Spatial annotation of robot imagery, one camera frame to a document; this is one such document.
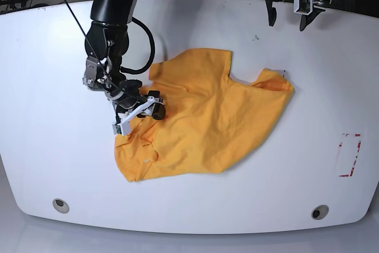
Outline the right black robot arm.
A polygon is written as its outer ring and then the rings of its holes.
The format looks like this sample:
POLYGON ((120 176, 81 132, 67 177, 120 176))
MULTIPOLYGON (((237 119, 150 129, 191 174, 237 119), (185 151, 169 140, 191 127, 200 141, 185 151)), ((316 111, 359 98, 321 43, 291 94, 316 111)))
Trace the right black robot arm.
POLYGON ((159 91, 140 94, 142 82, 127 79, 127 75, 146 72, 155 57, 155 41, 148 27, 133 17, 137 0, 94 0, 91 27, 85 36, 87 54, 83 83, 92 91, 102 91, 112 102, 115 112, 131 113, 152 98, 148 107, 137 112, 138 118, 151 116, 162 120, 165 107, 159 91), (122 66, 122 57, 129 48, 128 24, 135 23, 148 36, 150 55, 140 69, 122 66))

